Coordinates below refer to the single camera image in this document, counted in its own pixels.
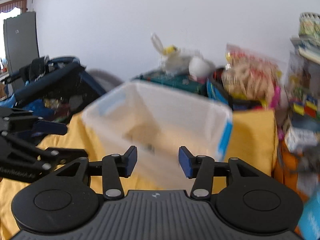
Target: logo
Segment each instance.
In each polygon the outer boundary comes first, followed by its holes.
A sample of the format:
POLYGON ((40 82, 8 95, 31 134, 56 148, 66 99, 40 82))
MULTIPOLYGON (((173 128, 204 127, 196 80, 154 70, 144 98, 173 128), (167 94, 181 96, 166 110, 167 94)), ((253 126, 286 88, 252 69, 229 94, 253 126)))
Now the logo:
POLYGON ((156 192, 156 193, 153 193, 151 196, 153 196, 154 198, 158 198, 158 197, 160 197, 160 194, 158 192, 156 192))
POLYGON ((6 169, 4 167, 0 167, 0 172, 8 174, 8 175, 13 175, 13 176, 18 176, 18 177, 24 177, 24 178, 32 178, 34 179, 36 176, 32 173, 28 173, 26 171, 16 171, 14 169, 6 169))

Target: white wall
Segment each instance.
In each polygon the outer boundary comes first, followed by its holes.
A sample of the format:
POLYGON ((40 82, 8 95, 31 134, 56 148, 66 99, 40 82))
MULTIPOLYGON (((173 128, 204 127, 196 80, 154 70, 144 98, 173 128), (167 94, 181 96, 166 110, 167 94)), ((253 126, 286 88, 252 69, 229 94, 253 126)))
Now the white wall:
POLYGON ((320 13, 320 0, 28 0, 28 8, 41 55, 76 55, 128 79, 157 65, 151 32, 217 65, 227 42, 287 62, 300 13, 320 13))

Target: pink object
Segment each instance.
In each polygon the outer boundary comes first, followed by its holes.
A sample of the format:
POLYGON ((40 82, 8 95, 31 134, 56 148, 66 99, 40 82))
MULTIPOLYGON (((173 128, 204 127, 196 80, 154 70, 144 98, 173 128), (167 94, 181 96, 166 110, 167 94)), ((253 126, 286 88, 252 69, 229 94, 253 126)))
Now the pink object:
POLYGON ((191 80, 196 81, 200 84, 205 84, 207 82, 207 77, 202 77, 202 78, 198 78, 198 77, 194 77, 194 76, 189 76, 191 80))
POLYGON ((281 94, 281 88, 279 86, 275 87, 275 95, 272 98, 272 101, 269 105, 270 108, 275 108, 278 106, 279 101, 280 101, 280 94, 281 94))
POLYGON ((284 132, 283 132, 282 128, 281 127, 277 127, 277 129, 278 129, 278 139, 279 139, 279 141, 284 140, 284 132))

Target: snack bag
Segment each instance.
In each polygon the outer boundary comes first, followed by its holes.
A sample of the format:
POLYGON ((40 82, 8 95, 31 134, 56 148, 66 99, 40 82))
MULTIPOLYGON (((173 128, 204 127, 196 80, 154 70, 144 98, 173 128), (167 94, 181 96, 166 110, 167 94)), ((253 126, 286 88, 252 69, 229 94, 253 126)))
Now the snack bag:
POLYGON ((226 58, 231 68, 223 73, 222 83, 232 97, 259 100, 268 107, 277 105, 282 73, 276 60, 229 44, 226 58))

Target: black circular pad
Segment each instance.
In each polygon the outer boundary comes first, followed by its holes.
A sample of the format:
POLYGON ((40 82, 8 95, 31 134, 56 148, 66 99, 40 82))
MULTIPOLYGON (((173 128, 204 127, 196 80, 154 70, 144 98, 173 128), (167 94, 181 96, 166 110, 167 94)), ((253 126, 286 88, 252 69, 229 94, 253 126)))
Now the black circular pad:
POLYGON ((302 213, 299 196, 271 178, 241 177, 223 189, 218 213, 242 231, 273 234, 294 230, 302 213))
POLYGON ((98 196, 91 188, 62 176, 44 177, 12 200, 12 214, 20 229, 44 234, 78 228, 95 215, 98 207, 98 196))
POLYGON ((243 201, 248 207, 257 211, 270 211, 281 204, 278 195, 267 190, 249 191, 243 196, 243 201))
POLYGON ((54 211, 63 209, 71 203, 71 195, 64 190, 46 190, 35 197, 35 204, 38 208, 54 211))

